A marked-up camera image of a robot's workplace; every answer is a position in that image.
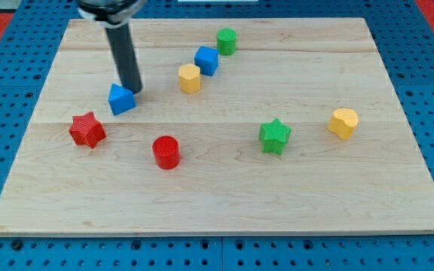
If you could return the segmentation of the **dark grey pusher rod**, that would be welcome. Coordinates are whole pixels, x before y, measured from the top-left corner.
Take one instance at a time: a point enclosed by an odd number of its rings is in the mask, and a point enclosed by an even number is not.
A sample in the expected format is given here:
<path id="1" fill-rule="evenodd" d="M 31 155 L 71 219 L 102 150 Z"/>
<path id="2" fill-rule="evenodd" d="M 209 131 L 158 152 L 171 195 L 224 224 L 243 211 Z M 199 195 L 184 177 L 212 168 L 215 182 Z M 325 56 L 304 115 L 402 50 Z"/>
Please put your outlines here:
<path id="1" fill-rule="evenodd" d="M 133 40 L 128 24 L 105 30 L 121 85 L 133 94 L 142 90 L 142 80 L 136 61 Z"/>

